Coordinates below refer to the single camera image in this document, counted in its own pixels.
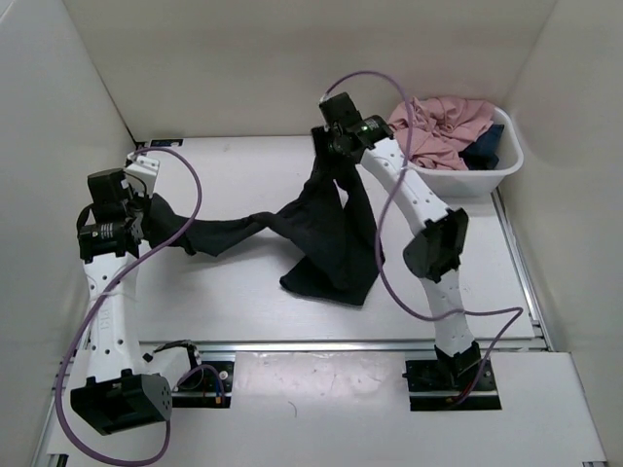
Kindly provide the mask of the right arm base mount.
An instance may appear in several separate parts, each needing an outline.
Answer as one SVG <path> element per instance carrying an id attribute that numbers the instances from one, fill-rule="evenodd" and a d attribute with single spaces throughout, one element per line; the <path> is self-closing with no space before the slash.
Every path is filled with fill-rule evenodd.
<path id="1" fill-rule="evenodd" d="M 495 373 L 488 360 L 482 375 L 469 395 L 457 404 L 465 389 L 473 382 L 479 366 L 467 371 L 458 381 L 443 374 L 436 360 L 407 360 L 402 375 L 407 381 L 410 411 L 499 411 L 499 399 Z"/>

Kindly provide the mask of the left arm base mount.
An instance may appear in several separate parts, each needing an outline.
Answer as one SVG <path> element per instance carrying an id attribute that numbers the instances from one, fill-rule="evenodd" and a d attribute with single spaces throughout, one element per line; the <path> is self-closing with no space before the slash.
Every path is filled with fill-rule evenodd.
<path id="1" fill-rule="evenodd" d="M 173 393 L 175 409 L 228 409 L 232 404 L 236 358 L 234 353 L 201 354 L 202 363 L 214 368 L 201 370 L 185 380 Z"/>

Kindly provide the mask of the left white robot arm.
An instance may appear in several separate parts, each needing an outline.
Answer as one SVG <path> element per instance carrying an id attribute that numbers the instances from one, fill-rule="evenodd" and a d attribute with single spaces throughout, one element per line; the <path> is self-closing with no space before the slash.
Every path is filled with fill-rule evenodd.
<path id="1" fill-rule="evenodd" d="M 80 258 L 90 301 L 98 305 L 88 325 L 89 364 L 83 386 L 70 393 L 74 413 L 101 435 L 168 421 L 178 384 L 201 384 L 204 366 L 196 347 L 175 341 L 144 353 L 135 315 L 137 271 L 146 217 L 158 168 L 99 171 L 88 177 L 92 202 L 77 220 Z"/>

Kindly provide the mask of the black trousers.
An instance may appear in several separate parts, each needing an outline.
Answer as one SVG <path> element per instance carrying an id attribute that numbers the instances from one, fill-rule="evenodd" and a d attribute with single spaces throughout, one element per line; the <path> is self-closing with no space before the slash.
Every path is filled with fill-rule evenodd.
<path id="1" fill-rule="evenodd" d="M 216 257 L 264 229 L 291 241 L 304 257 L 279 280 L 299 296 L 362 306 L 378 275 L 377 225 L 354 163 L 328 149 L 323 127 L 311 130 L 315 158 L 302 192 L 276 213 L 235 220 L 194 220 L 171 242 L 189 255 Z"/>

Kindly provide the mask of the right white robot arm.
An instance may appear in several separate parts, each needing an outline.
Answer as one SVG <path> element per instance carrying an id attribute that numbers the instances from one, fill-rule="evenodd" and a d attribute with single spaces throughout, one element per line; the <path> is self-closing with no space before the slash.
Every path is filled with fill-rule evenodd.
<path id="1" fill-rule="evenodd" d="M 383 118 L 364 118 L 350 96 L 323 97 L 325 121 L 316 141 L 331 156 L 360 164 L 383 186 L 413 235 L 403 250 L 407 269 L 421 281 L 434 325 L 437 376 L 448 388 L 463 388 L 477 374 L 480 348 L 471 333 L 459 290 L 460 255 L 468 216 L 436 196 L 408 165 Z"/>

